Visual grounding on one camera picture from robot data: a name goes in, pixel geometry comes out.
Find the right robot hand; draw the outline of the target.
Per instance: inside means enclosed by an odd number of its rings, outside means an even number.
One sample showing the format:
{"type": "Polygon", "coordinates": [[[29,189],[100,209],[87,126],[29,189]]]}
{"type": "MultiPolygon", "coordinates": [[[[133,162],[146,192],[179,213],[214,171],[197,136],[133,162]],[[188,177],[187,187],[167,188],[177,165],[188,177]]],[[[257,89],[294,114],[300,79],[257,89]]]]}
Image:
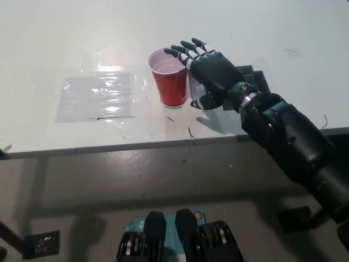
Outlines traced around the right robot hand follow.
{"type": "Polygon", "coordinates": [[[245,97],[252,93],[243,74],[221,52],[197,38],[190,42],[182,40],[180,46],[172,45],[164,52],[178,59],[207,90],[190,103],[193,108],[211,110],[229,101],[238,111],[245,97]]]}

